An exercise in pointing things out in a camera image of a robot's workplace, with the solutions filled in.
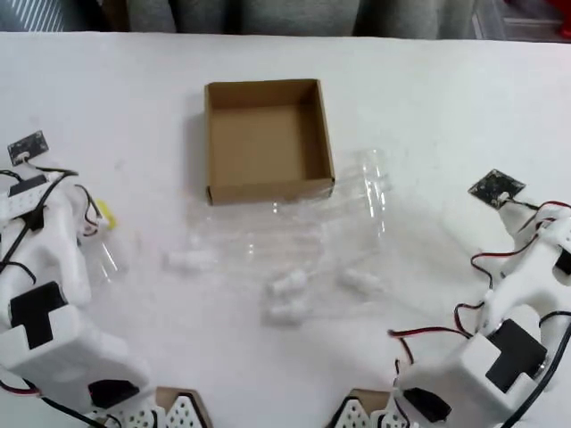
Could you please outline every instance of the black square panel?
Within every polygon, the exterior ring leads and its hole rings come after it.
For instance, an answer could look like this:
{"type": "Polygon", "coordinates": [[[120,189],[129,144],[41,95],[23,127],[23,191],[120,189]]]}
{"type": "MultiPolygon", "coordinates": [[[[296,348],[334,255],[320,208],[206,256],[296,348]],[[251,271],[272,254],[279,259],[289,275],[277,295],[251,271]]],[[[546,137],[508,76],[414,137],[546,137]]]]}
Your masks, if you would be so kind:
{"type": "Polygon", "coordinates": [[[484,178],[470,187],[468,192],[492,208],[499,210],[505,203],[499,201],[502,193],[507,192],[513,198],[524,187],[525,185],[515,178],[497,169],[492,169],[484,178]]]}

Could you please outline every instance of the red wire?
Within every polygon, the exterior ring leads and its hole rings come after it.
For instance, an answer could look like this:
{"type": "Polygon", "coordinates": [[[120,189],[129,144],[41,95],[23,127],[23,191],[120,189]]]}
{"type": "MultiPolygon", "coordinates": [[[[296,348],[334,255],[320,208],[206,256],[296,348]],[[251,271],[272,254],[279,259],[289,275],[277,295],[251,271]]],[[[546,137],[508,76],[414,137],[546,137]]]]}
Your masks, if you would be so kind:
{"type": "Polygon", "coordinates": [[[40,390],[38,388],[28,388],[28,389],[14,388],[13,386],[7,385],[2,381],[0,381],[0,388],[2,388],[7,392],[10,392],[11,394],[16,394],[16,395],[38,395],[40,393],[40,390]]]}
{"type": "Polygon", "coordinates": [[[557,205],[557,206],[559,206],[559,207],[565,207],[565,208],[571,209],[571,205],[569,205],[568,203],[564,203],[564,202],[561,202],[561,201],[546,201],[546,202],[542,203],[542,204],[539,206],[539,210],[540,210],[541,208],[543,208],[545,205],[557,205]]]}
{"type": "Polygon", "coordinates": [[[409,358],[409,363],[411,365],[414,364],[414,357],[412,356],[412,350],[410,350],[409,344],[401,337],[398,338],[399,342],[401,343],[402,347],[404,348],[404,351],[407,354],[407,357],[409,358]]]}
{"type": "Polygon", "coordinates": [[[473,268],[479,270],[480,272],[485,273],[488,278],[490,278],[490,290],[493,288],[493,277],[492,274],[490,272],[488,272],[486,269],[484,269],[483,267],[479,267],[475,261],[476,259],[479,259],[480,257],[497,257],[497,258],[504,258],[504,257],[512,257],[512,256],[516,256],[518,255],[520,252],[523,252],[525,250],[527,250],[529,248],[529,246],[535,242],[535,240],[537,239],[537,234],[534,235],[531,239],[531,241],[529,243],[527,243],[526,245],[524,245],[522,248],[520,248],[517,251],[510,251],[510,252],[479,252],[477,254],[475,254],[474,256],[472,256],[472,258],[470,259],[470,265],[472,265],[473,268]]]}
{"type": "Polygon", "coordinates": [[[477,310],[480,309],[483,305],[484,305],[483,301],[481,301],[477,305],[468,305],[467,303],[459,303],[458,305],[456,305],[456,308],[454,308],[454,324],[456,325],[456,328],[458,328],[462,333],[469,334],[471,337],[472,334],[469,331],[467,331],[462,325],[462,320],[460,319],[459,310],[460,309],[477,310]]]}
{"type": "Polygon", "coordinates": [[[462,336],[466,337],[467,339],[469,339],[469,335],[466,333],[462,333],[459,330],[454,330],[453,328],[448,328],[448,327],[440,327],[440,326],[435,326],[435,327],[422,327],[422,328],[415,328],[413,330],[401,330],[401,331],[394,331],[394,330],[389,330],[388,334],[391,337],[396,337],[398,339],[403,338],[403,337],[408,337],[408,336],[414,336],[417,334],[423,334],[423,333],[456,333],[456,334],[461,334],[462,336]]]}

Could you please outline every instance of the gray fabric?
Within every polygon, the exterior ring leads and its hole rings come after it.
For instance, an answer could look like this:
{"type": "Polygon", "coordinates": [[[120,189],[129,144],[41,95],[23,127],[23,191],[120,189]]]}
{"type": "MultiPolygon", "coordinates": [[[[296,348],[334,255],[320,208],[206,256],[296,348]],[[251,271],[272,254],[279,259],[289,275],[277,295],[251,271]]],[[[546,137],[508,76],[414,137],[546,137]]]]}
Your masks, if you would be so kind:
{"type": "Polygon", "coordinates": [[[244,0],[245,34],[350,36],[359,0],[244,0]]]}
{"type": "Polygon", "coordinates": [[[182,33],[225,33],[228,0],[176,0],[173,14],[182,33]]]}
{"type": "Polygon", "coordinates": [[[129,0],[132,29],[464,38],[477,0],[129,0]]]}
{"type": "Polygon", "coordinates": [[[87,29],[73,0],[0,0],[0,31],[87,29]]]}
{"type": "Polygon", "coordinates": [[[131,31],[177,31],[168,0],[128,0],[127,7],[131,31]]]}

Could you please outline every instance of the white 3d-printed part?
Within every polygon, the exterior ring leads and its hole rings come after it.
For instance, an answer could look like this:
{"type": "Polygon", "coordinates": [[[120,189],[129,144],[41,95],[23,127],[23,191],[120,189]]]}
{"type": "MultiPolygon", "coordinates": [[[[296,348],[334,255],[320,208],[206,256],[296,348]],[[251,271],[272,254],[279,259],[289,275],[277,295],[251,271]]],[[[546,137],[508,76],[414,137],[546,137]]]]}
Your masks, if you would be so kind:
{"type": "Polygon", "coordinates": [[[167,428],[205,428],[198,418],[197,410],[188,397],[180,396],[167,414],[167,428]]]}
{"type": "Polygon", "coordinates": [[[43,183],[26,192],[8,197],[8,193],[0,195],[0,223],[5,223],[36,208],[47,188],[52,183],[43,183]]]}
{"type": "MultiPolygon", "coordinates": [[[[390,410],[377,410],[371,413],[371,426],[374,428],[406,428],[407,422],[390,410]]],[[[418,428],[418,424],[414,423],[410,428],[418,428]]]]}
{"type": "MultiPolygon", "coordinates": [[[[145,403],[122,410],[116,417],[121,421],[123,428],[154,428],[155,426],[164,428],[166,426],[164,408],[145,403]]],[[[116,424],[108,420],[106,426],[114,427],[116,424]]]]}
{"type": "Polygon", "coordinates": [[[350,399],[337,419],[335,428],[371,428],[371,420],[357,399],[350,399]]]}

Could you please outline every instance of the black wire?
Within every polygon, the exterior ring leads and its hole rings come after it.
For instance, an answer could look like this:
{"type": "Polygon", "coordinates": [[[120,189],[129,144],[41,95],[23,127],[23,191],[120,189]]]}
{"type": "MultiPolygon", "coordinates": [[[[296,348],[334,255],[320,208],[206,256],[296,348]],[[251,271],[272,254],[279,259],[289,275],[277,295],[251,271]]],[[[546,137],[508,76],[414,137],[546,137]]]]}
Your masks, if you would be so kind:
{"type": "Polygon", "coordinates": [[[55,179],[55,181],[53,181],[53,183],[46,189],[46,191],[44,192],[44,194],[40,198],[39,202],[37,203],[36,208],[33,211],[31,211],[30,216],[28,218],[28,221],[26,222],[26,224],[24,225],[24,227],[20,231],[20,234],[14,240],[12,246],[8,249],[8,251],[4,255],[4,258],[2,259],[2,261],[0,261],[0,274],[2,272],[4,272],[4,269],[6,268],[6,266],[8,266],[8,262],[10,261],[10,258],[14,255],[14,253],[18,249],[18,246],[21,244],[22,240],[24,239],[24,236],[30,230],[31,225],[33,225],[37,221],[38,216],[44,210],[44,204],[46,203],[47,198],[52,193],[52,191],[55,189],[55,187],[57,185],[59,185],[64,178],[76,176],[77,174],[78,174],[77,172],[68,170],[68,171],[64,172],[63,174],[61,174],[59,177],[57,177],[55,179]]]}
{"type": "Polygon", "coordinates": [[[9,169],[0,169],[0,174],[3,176],[16,178],[20,182],[24,181],[20,174],[16,174],[14,171],[10,171],[9,169]]]}
{"type": "Polygon", "coordinates": [[[31,278],[31,280],[34,282],[34,284],[36,283],[37,279],[36,276],[34,275],[34,273],[29,270],[29,267],[27,267],[26,265],[24,265],[23,263],[20,263],[18,261],[6,261],[6,262],[2,262],[0,261],[0,265],[2,264],[8,265],[8,266],[17,266],[18,268],[22,268],[24,270],[24,272],[26,272],[28,274],[28,276],[31,278]]]}
{"type": "MultiPolygon", "coordinates": [[[[551,317],[555,317],[557,315],[565,315],[567,317],[571,317],[571,313],[569,313],[569,312],[556,311],[556,312],[551,312],[550,314],[547,314],[545,317],[542,318],[542,321],[547,321],[551,317]]],[[[561,339],[561,342],[559,343],[557,351],[555,352],[555,355],[553,356],[553,360],[551,361],[550,367],[547,369],[547,372],[545,372],[545,375],[539,381],[539,383],[535,387],[534,391],[529,395],[529,397],[527,397],[527,399],[514,412],[514,414],[512,416],[510,416],[506,422],[503,423],[501,428],[511,428],[512,426],[517,424],[517,422],[521,419],[521,417],[525,414],[525,412],[527,412],[527,410],[529,410],[529,408],[535,403],[537,398],[542,394],[543,390],[547,387],[551,378],[553,377],[553,375],[557,371],[559,363],[561,362],[561,359],[563,358],[563,354],[565,353],[565,349],[567,348],[567,345],[569,344],[569,339],[571,339],[571,322],[569,323],[565,333],[563,334],[563,338],[561,339]]]]}
{"type": "Polygon", "coordinates": [[[72,173],[72,175],[76,176],[78,173],[74,170],[71,169],[64,169],[64,168],[47,168],[47,167],[39,167],[37,165],[34,165],[33,163],[30,163],[29,160],[26,160],[26,163],[28,165],[30,165],[32,168],[37,169],[38,171],[42,171],[42,172],[63,172],[63,173],[72,173]]]}
{"type": "Polygon", "coordinates": [[[532,203],[529,202],[521,202],[521,201],[516,201],[513,198],[509,198],[506,200],[506,202],[511,202],[511,203],[515,203],[516,205],[522,205],[524,207],[529,208],[530,210],[534,210],[534,211],[539,211],[539,207],[537,205],[533,205],[532,203]]]}
{"type": "Polygon", "coordinates": [[[87,223],[89,223],[91,226],[99,226],[97,225],[97,223],[95,223],[94,221],[90,220],[89,217],[87,216],[87,214],[89,213],[89,207],[93,207],[94,211],[95,211],[95,215],[97,216],[97,218],[101,218],[101,211],[99,210],[99,208],[97,207],[97,204],[95,203],[93,197],[91,196],[91,193],[89,193],[89,191],[83,186],[83,185],[75,185],[76,187],[79,187],[81,190],[83,190],[83,192],[86,194],[86,198],[87,198],[87,208],[86,208],[86,212],[83,216],[83,218],[85,219],[85,221],[87,223]]]}
{"type": "Polygon", "coordinates": [[[394,399],[394,404],[396,405],[396,408],[399,410],[399,413],[402,415],[402,417],[406,421],[406,424],[404,425],[405,428],[409,428],[410,427],[409,417],[407,416],[406,413],[404,413],[404,410],[402,410],[401,405],[399,404],[399,402],[396,399],[394,399]]]}
{"type": "Polygon", "coordinates": [[[119,428],[123,428],[123,425],[121,424],[121,421],[119,419],[117,419],[115,416],[113,415],[107,415],[107,417],[113,421],[115,421],[115,423],[119,426],[119,428]]]}
{"type": "Polygon", "coordinates": [[[558,317],[559,315],[564,315],[566,317],[571,317],[571,312],[568,310],[556,310],[554,312],[550,312],[545,317],[539,320],[539,326],[541,327],[542,324],[550,318],[558,317]]]}
{"type": "MultiPolygon", "coordinates": [[[[26,379],[24,379],[24,382],[30,387],[30,389],[37,390],[37,387],[34,383],[27,381],[26,379]]],[[[87,416],[81,415],[79,412],[73,410],[72,408],[65,407],[63,404],[60,403],[56,403],[55,401],[49,399],[48,397],[42,397],[41,399],[49,407],[53,407],[54,409],[59,410],[62,413],[65,413],[67,416],[75,417],[84,424],[88,424],[89,426],[93,426],[94,428],[107,428],[105,425],[99,424],[97,421],[94,421],[93,419],[90,419],[87,416]]]]}

